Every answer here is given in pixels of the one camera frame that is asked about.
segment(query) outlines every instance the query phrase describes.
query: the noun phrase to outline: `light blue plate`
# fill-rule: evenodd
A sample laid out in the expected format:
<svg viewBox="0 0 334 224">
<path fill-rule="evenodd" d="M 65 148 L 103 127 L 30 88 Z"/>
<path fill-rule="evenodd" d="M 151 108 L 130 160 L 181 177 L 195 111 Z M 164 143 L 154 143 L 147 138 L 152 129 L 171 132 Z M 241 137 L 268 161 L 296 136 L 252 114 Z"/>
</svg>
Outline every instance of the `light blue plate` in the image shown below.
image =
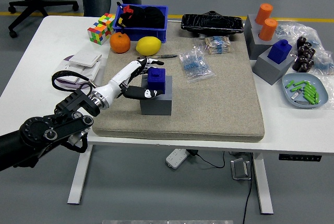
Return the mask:
<svg viewBox="0 0 334 224">
<path fill-rule="evenodd" d="M 285 88 L 285 86 L 290 82 L 294 80 L 295 83 L 302 81 L 302 80 L 307 80 L 311 85 L 315 86 L 318 94 L 319 94 L 319 103 L 312 105 L 312 104 L 299 104 L 297 102 L 295 102 L 294 100 L 298 100 L 298 101 L 305 101 L 307 102 L 306 99 L 303 98 L 303 92 L 301 92 L 300 95 L 298 95 L 298 97 L 294 100 L 291 99 L 291 97 L 295 94 L 295 92 L 291 92 L 290 90 L 295 88 L 295 86 L 290 86 L 289 88 Z M 323 83 L 320 81 L 320 79 L 318 79 L 317 77 L 315 77 L 312 74 L 308 74 L 308 73 L 293 73 L 293 74 L 286 74 L 282 77 L 282 88 L 285 94 L 285 97 L 287 98 L 287 100 L 295 105 L 296 107 L 299 108 L 317 108 L 322 106 L 323 104 L 325 104 L 328 101 L 328 93 L 323 85 Z"/>
</svg>

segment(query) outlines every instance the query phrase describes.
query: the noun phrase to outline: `lemon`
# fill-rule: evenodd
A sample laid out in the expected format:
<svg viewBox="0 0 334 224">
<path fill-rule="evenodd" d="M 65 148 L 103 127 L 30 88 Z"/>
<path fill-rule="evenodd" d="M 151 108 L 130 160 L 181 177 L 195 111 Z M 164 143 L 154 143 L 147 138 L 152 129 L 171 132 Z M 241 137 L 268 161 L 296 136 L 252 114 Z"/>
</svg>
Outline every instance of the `lemon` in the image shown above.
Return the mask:
<svg viewBox="0 0 334 224">
<path fill-rule="evenodd" d="M 151 56 L 156 54 L 161 47 L 161 40 L 157 37 L 146 36 L 138 40 L 136 50 L 143 56 Z"/>
</svg>

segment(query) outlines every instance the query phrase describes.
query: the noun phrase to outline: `beige mat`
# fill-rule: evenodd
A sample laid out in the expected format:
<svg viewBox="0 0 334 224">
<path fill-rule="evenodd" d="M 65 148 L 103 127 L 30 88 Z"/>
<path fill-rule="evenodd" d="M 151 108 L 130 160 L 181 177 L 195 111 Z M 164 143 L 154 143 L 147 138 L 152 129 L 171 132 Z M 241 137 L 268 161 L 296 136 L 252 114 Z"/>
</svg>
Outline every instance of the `beige mat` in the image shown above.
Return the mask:
<svg viewBox="0 0 334 224">
<path fill-rule="evenodd" d="M 171 116 L 141 115 L 139 101 L 123 96 L 94 119 L 99 136 L 145 139 L 216 140 L 258 142 L 264 123 L 243 34 L 232 38 L 232 53 L 208 55 L 213 78 L 188 84 L 180 59 L 164 60 L 166 74 L 173 76 Z M 193 47 L 191 33 L 180 23 L 169 22 L 167 42 L 159 54 L 180 54 Z M 125 54 L 109 53 L 103 83 L 135 60 L 137 42 Z M 140 86 L 141 77 L 130 85 Z"/>
</svg>

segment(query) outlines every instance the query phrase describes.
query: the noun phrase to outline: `blue basket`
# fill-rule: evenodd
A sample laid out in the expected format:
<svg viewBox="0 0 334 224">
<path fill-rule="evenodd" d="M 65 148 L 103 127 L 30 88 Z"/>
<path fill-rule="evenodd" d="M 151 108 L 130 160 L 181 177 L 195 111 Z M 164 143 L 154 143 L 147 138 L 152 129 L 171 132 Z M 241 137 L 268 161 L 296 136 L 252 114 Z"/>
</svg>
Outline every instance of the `blue basket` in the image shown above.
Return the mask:
<svg viewBox="0 0 334 224">
<path fill-rule="evenodd" d="M 148 6 L 153 5 L 132 5 L 132 6 L 138 6 L 141 8 L 145 8 Z M 168 7 L 167 6 L 153 6 L 158 8 L 165 16 L 165 27 L 164 28 L 141 28 L 141 27 L 125 27 L 124 29 L 115 25 L 113 25 L 115 32 L 123 32 L 126 33 L 130 40 L 132 41 L 138 41 L 142 37 L 145 36 L 154 36 L 157 37 L 159 40 L 161 40 L 162 43 L 166 42 L 166 31 L 167 31 L 167 20 L 168 20 Z M 120 6 L 117 7 L 115 20 L 117 21 L 120 17 L 120 14 L 123 13 L 123 10 L 120 8 Z"/>
</svg>

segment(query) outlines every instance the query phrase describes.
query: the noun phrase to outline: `gray floor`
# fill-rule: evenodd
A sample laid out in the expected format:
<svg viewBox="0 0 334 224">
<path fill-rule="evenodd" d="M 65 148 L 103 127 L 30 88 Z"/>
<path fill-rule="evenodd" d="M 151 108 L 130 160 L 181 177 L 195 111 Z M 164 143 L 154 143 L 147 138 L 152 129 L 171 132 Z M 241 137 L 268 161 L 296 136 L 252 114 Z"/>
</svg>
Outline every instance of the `gray floor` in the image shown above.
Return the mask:
<svg viewBox="0 0 334 224">
<path fill-rule="evenodd" d="M 0 0 L 0 12 L 7 11 L 8 1 Z M 77 1 L 82 13 L 82 0 Z M 113 0 L 113 13 L 116 1 L 120 0 Z M 169 14 L 174 15 L 216 10 L 223 15 L 246 16 L 257 13 L 261 3 L 273 4 L 273 17 L 333 18 L 332 0 L 143 0 L 143 4 L 168 5 Z M 70 7 L 48 11 L 72 13 Z M 42 17 L 30 17 L 16 28 L 19 37 L 12 39 L 7 27 L 14 19 L 0 16 L 0 93 L 42 21 Z M 333 23 L 303 24 L 317 30 L 326 50 L 334 50 Z M 81 204 L 70 206 L 66 203 L 78 154 L 59 147 L 34 169 L 10 168 L 0 173 L 0 222 L 95 224 L 102 220 L 179 219 L 241 223 L 249 183 L 232 180 L 230 160 L 235 157 L 225 153 L 223 169 L 191 157 L 171 170 L 164 161 L 172 151 L 94 147 Z M 222 152 L 201 150 L 199 154 L 211 163 L 223 163 Z M 321 162 L 290 162 L 279 161 L 278 154 L 265 154 L 275 214 L 260 214 L 254 184 L 246 223 L 333 223 L 333 162 L 333 156 L 323 156 Z"/>
</svg>

